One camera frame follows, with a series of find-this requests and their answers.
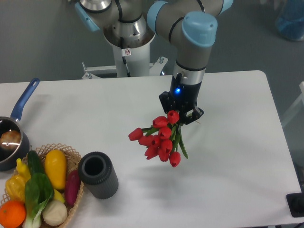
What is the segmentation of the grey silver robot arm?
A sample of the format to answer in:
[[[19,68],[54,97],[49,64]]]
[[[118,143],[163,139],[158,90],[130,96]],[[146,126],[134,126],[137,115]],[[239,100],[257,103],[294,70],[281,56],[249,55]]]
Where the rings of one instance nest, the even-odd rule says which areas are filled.
[[[112,46],[118,77],[151,74],[150,43],[155,36],[175,46],[171,87],[159,99],[164,112],[175,110],[181,124],[190,124],[203,115],[197,97],[216,39],[216,16],[232,1],[158,0],[147,14],[142,5],[140,0],[79,0],[75,9],[85,26],[101,30]]]

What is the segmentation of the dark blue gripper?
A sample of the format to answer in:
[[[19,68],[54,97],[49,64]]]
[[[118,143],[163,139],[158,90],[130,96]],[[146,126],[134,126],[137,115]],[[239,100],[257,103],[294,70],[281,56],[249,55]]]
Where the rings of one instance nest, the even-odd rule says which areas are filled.
[[[200,119],[204,111],[197,107],[197,97],[201,83],[195,85],[177,84],[176,79],[171,80],[170,91],[164,91],[159,95],[164,112],[170,110],[179,111],[179,125],[188,125]]]

